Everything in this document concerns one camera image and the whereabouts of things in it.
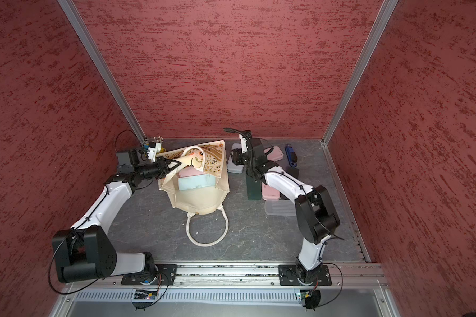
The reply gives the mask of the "light grey pencil case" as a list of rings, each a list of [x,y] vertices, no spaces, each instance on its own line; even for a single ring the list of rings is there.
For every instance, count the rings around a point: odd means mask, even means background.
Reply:
[[[230,150],[230,153],[232,152],[232,150],[234,149],[239,149],[241,150],[241,144],[240,143],[234,143],[232,146],[231,146],[231,150]],[[236,165],[233,161],[232,161],[232,156],[230,155],[229,158],[228,158],[228,161],[227,161],[227,171],[228,173],[233,173],[233,174],[241,174],[243,171],[244,171],[244,165]]]

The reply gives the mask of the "green pencil case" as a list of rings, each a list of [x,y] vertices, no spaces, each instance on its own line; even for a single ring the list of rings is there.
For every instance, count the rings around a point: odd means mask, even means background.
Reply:
[[[252,176],[246,176],[247,182],[247,199],[249,201],[262,200],[262,182],[256,180]]]

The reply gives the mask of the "light blue pencil case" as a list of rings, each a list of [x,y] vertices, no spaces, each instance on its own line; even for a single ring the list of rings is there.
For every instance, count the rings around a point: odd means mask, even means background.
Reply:
[[[188,178],[179,178],[178,185],[178,189],[180,191],[214,187],[216,185],[216,177],[213,175],[205,174]]]

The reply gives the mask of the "cream floral canvas tote bag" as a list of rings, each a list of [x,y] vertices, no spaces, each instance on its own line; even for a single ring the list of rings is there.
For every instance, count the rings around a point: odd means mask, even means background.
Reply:
[[[230,192],[227,173],[225,141],[212,141],[156,155],[155,160],[170,161],[172,169],[159,178],[159,189],[166,192],[172,207],[187,213],[186,234],[199,247],[220,243],[229,230],[229,219],[223,202]],[[190,221],[195,215],[209,215],[220,211],[225,229],[212,243],[200,243],[190,233]]]

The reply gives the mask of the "dark grey pencil case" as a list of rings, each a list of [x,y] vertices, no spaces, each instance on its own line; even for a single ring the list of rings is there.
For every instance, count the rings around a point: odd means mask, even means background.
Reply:
[[[300,176],[300,170],[297,168],[293,168],[291,166],[286,168],[287,174],[289,174],[292,178],[298,179]]]

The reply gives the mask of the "clear plastic pencil case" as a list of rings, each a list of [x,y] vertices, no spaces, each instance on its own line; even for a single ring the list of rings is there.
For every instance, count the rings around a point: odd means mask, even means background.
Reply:
[[[296,216],[296,207],[290,200],[268,200],[264,203],[264,210],[270,216]]]

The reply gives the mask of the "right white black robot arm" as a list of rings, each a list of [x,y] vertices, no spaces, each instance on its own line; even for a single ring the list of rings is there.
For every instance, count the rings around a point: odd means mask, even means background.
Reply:
[[[241,148],[231,152],[233,163],[243,165],[254,181],[278,190],[293,203],[298,229],[304,238],[295,272],[301,284],[311,285],[321,272],[326,243],[335,236],[341,223],[328,190],[324,186],[310,186],[289,175],[278,163],[268,159],[261,140],[253,137],[250,131],[231,128],[224,131],[237,133],[241,141]]]

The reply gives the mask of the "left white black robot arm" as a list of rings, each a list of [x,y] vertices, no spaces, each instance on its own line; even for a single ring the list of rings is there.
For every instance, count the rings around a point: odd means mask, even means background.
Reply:
[[[158,280],[158,269],[149,252],[118,252],[108,237],[122,206],[141,190],[144,180],[159,180],[181,166],[164,157],[149,159],[141,149],[119,151],[117,171],[104,184],[96,202],[72,225],[52,239],[54,255],[50,264],[58,281],[98,280],[125,276],[139,283]]]

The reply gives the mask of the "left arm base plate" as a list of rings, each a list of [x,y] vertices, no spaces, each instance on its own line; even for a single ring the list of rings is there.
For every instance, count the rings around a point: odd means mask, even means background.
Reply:
[[[149,287],[155,285],[174,285],[178,265],[157,264],[153,273],[138,272],[122,276],[121,285]]]

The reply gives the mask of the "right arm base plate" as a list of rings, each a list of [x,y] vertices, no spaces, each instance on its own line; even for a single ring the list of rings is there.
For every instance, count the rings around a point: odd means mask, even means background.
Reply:
[[[320,264],[315,269],[306,270],[302,265],[279,265],[278,275],[281,286],[331,286],[332,280],[327,265]]]

